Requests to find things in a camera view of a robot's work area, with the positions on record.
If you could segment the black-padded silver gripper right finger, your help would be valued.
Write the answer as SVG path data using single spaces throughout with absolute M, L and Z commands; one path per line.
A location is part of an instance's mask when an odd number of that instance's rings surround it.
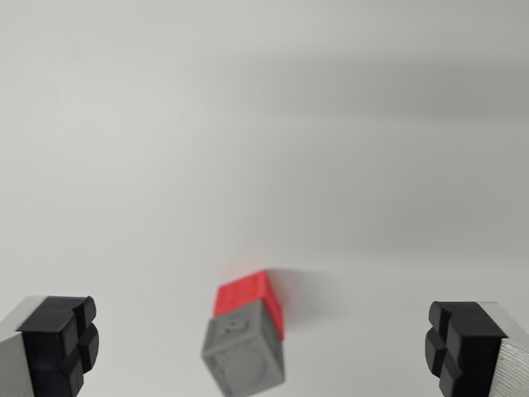
M 441 302 L 429 308 L 429 371 L 444 396 L 528 395 L 528 332 L 495 302 Z

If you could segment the black-padded silver gripper left finger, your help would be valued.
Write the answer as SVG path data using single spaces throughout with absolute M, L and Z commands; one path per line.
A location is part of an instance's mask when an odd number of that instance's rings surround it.
M 1 395 L 73 397 L 98 357 L 94 299 L 27 296 L 1 320 Z

